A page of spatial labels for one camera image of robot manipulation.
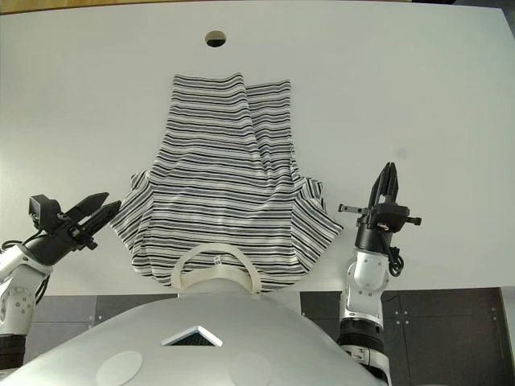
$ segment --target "striped shirt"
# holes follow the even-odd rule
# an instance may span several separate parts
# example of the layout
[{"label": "striped shirt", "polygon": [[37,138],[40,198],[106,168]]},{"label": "striped shirt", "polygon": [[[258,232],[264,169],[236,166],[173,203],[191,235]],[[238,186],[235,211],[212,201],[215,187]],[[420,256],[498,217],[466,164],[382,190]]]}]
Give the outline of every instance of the striped shirt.
[{"label": "striped shirt", "polygon": [[[137,273],[173,285],[171,270],[204,243],[239,248],[264,291],[307,273],[341,231],[321,198],[322,184],[299,173],[290,130],[290,82],[245,87],[227,79],[176,76],[167,129],[149,170],[111,222]],[[232,255],[201,253],[183,272]]]}]

